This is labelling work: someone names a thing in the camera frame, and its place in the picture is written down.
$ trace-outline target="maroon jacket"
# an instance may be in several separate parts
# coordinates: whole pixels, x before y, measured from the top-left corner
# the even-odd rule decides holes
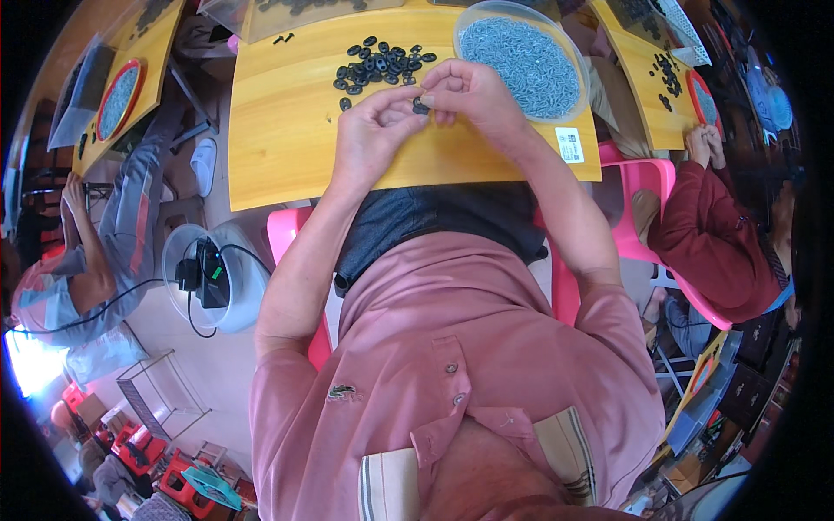
[[[733,323],[761,315],[781,292],[762,251],[757,223],[736,202],[726,168],[694,161],[678,168],[663,219],[649,228],[649,248]]]

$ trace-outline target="dark shorts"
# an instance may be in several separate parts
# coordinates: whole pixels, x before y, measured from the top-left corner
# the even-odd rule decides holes
[[[525,264],[547,258],[545,230],[533,224],[536,206],[524,182],[374,190],[344,241],[336,263],[336,294],[343,298],[383,253],[427,233],[479,235],[506,246]]]

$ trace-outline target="white slipper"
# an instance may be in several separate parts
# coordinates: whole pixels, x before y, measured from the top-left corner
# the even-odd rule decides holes
[[[217,143],[212,138],[200,141],[191,154],[191,169],[197,175],[197,191],[201,198],[211,193],[214,183],[214,162],[217,160]]]

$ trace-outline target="white label sticker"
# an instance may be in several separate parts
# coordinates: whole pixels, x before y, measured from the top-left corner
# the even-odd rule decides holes
[[[584,163],[582,143],[576,127],[556,127],[556,139],[559,140],[559,155],[565,163]]]

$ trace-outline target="wooden table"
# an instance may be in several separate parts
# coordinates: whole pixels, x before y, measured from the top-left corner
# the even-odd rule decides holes
[[[675,98],[666,91],[662,73],[655,72],[653,77],[649,74],[649,71],[655,70],[652,63],[655,63],[655,54],[662,54],[661,49],[626,31],[617,21],[605,0],[595,0],[590,7],[605,29],[608,41],[628,77],[628,83],[631,85],[631,91],[640,109],[649,148],[683,150],[684,134],[699,124],[689,95],[689,88],[686,86],[686,71],[691,68],[682,61],[676,60],[681,70],[675,71],[675,74],[681,82],[683,92]],[[672,112],[666,110],[661,100],[658,99],[659,93],[669,98]]]
[[[437,61],[424,63],[414,76],[426,72],[455,50],[452,32],[462,8],[406,0],[401,8],[357,13],[293,29],[288,43],[266,38],[240,44],[234,69],[229,114],[229,198],[233,211],[266,204],[317,197],[330,181],[336,143],[339,99],[333,87],[336,68],[355,61],[345,51],[366,37],[404,49],[419,43]],[[352,98],[386,88],[371,83]],[[584,181],[600,181],[600,156],[594,123],[587,108],[565,127],[578,128],[585,161],[570,168]],[[534,127],[558,151],[553,125]],[[433,123],[411,138],[377,188],[414,185],[510,181],[522,179],[515,168],[464,118],[451,128]]]
[[[136,106],[128,116],[128,121],[121,130],[110,139],[92,143],[92,135],[95,132],[96,117],[87,125],[85,133],[90,137],[84,146],[84,154],[78,159],[78,145],[73,150],[73,171],[84,175],[95,162],[97,162],[109,149],[140,119],[148,115],[159,106],[162,97],[162,85],[165,78],[165,68],[168,65],[168,55],[171,52],[173,35],[179,25],[179,17],[183,11],[185,0],[174,0],[159,15],[148,31],[138,38],[136,21],[143,9],[135,13],[129,13],[119,21],[119,25],[111,34],[105,35],[108,45],[117,49],[110,67],[107,85],[113,81],[116,73],[131,58],[140,58],[145,63],[145,82],[142,91],[136,100]]]

